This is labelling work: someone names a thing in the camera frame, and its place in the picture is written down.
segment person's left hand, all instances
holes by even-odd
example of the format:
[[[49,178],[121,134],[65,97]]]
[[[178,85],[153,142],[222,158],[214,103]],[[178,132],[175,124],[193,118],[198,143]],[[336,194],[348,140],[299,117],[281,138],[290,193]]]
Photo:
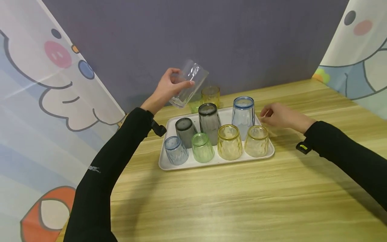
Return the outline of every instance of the person's left hand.
[[[173,96],[178,94],[182,89],[192,87],[195,82],[183,81],[175,83],[176,77],[171,76],[173,73],[180,73],[180,69],[169,68],[161,77],[159,84],[154,93],[141,105],[141,108],[148,110],[155,115]]]

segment printed backdrop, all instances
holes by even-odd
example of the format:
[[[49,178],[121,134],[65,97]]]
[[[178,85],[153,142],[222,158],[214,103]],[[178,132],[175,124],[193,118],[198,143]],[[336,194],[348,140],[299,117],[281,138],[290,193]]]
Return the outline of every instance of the printed backdrop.
[[[54,242],[124,113],[40,0],[0,1],[0,235]]]
[[[350,0],[314,77],[387,119],[387,1]]]

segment hand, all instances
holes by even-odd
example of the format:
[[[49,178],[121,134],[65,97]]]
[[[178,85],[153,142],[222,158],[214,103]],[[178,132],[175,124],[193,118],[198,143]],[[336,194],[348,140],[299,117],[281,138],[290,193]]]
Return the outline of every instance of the hand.
[[[173,96],[195,84],[194,81],[178,83],[177,78],[171,76],[173,73],[180,73],[180,69],[169,68],[165,72],[154,93],[141,105],[142,109],[148,110],[155,115]]]
[[[292,128],[303,134],[316,122],[315,119],[280,103],[271,103],[264,106],[259,116],[265,124],[274,127]]]

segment orange cartoon shape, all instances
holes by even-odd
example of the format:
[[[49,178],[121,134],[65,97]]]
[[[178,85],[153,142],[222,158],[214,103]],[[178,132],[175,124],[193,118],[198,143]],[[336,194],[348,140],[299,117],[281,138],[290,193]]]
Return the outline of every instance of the orange cartoon shape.
[[[20,221],[23,242],[55,242],[73,206],[75,189],[57,187],[43,195]]]

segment blue cup rim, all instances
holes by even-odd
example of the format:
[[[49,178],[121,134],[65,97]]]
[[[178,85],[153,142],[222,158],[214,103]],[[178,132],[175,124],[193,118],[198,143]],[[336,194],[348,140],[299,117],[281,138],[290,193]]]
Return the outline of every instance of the blue cup rim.
[[[167,148],[166,143],[167,143],[170,139],[177,139],[179,142],[177,142],[176,146],[174,146],[173,148]],[[179,147],[181,143],[182,143],[182,140],[181,140],[178,136],[171,136],[171,137],[169,137],[169,138],[167,138],[167,139],[165,140],[165,142],[164,142],[164,147],[165,147],[166,150],[172,151],[172,150],[176,149],[177,147]]]
[[[249,100],[249,101],[251,101],[251,104],[248,106],[238,106],[237,102],[240,100]],[[252,99],[251,97],[241,96],[241,97],[237,97],[234,99],[234,108],[237,108],[239,110],[247,110],[247,109],[250,109],[252,107],[254,107],[254,99]]]

